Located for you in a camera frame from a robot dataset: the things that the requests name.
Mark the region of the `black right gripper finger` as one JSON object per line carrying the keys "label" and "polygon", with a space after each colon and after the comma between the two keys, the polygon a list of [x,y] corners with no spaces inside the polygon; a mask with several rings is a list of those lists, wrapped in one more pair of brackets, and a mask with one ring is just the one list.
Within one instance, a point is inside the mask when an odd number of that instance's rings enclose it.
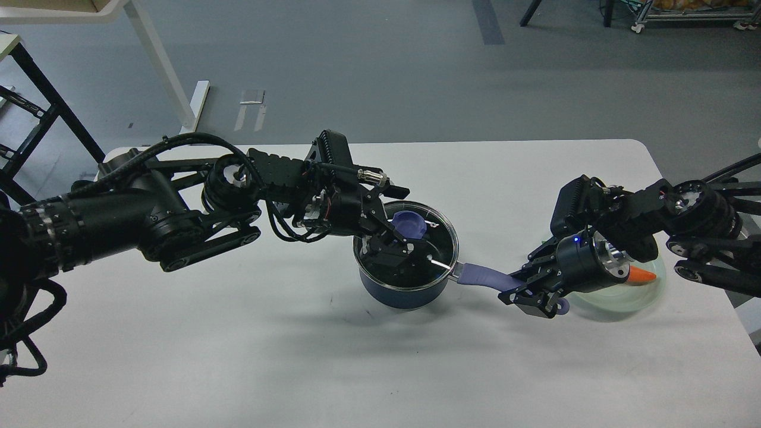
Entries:
{"label": "black right gripper finger", "polygon": [[510,292],[560,292],[562,290],[562,269],[557,260],[559,241],[544,241],[541,246],[527,255],[519,270],[510,274],[517,281]]}
{"label": "black right gripper finger", "polygon": [[522,280],[514,280],[498,290],[498,298],[506,306],[516,306],[528,315],[553,319],[565,315],[565,298],[559,292],[533,289]]}

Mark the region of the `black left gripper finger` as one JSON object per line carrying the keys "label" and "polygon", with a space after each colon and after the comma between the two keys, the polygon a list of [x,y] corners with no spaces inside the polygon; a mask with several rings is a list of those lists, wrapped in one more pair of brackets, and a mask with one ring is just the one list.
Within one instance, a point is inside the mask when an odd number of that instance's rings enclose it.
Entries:
{"label": "black left gripper finger", "polygon": [[383,242],[375,236],[363,237],[363,269],[397,270],[410,260],[416,250],[416,242],[410,239]]}
{"label": "black left gripper finger", "polygon": [[390,219],[383,219],[381,240],[410,239],[419,244],[424,236],[424,219],[421,214],[393,214]]}

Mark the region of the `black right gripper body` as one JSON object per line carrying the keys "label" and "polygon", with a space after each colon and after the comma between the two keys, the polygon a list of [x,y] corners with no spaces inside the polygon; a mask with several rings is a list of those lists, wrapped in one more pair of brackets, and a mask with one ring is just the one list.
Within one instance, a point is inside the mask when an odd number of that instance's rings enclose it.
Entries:
{"label": "black right gripper body", "polygon": [[599,231],[579,231],[559,240],[549,262],[541,266],[535,287],[546,292],[591,293],[624,284],[631,257]]}

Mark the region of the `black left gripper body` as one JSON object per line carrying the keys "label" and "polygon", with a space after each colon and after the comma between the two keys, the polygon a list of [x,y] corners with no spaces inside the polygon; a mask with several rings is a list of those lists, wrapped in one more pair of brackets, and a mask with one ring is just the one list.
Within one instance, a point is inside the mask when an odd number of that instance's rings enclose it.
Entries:
{"label": "black left gripper body", "polygon": [[301,227],[337,236],[382,235],[391,229],[391,223],[381,195],[391,188],[390,181],[370,188],[363,182],[343,188],[333,182],[307,197],[301,207]]}

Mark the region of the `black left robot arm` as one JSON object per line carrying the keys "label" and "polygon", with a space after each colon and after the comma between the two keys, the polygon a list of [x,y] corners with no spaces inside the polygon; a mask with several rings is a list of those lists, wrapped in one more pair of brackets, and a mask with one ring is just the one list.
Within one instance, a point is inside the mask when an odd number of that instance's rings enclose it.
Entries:
{"label": "black left robot arm", "polygon": [[2,381],[44,374],[31,334],[67,303],[54,276],[104,257],[137,249],[173,272],[254,242],[261,216],[286,242],[356,237],[361,258],[393,268],[423,247],[422,232],[390,220],[382,202],[410,191],[356,165],[345,136],[331,130],[302,160],[193,132],[99,168],[97,181],[17,210],[2,195]]}

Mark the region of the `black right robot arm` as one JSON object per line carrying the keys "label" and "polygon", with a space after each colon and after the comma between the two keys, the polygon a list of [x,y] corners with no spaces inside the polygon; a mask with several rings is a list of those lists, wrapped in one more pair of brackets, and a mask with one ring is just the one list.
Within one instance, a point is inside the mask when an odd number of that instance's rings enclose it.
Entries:
{"label": "black right robot arm", "polygon": [[759,182],[739,172],[759,165],[752,155],[706,178],[677,185],[665,179],[631,192],[581,175],[560,189],[550,238],[511,274],[517,281],[498,298],[524,313],[565,314],[565,296],[623,284],[631,262],[655,260],[655,234],[680,260],[683,279],[759,297],[759,234],[744,235],[740,214],[759,215]]}

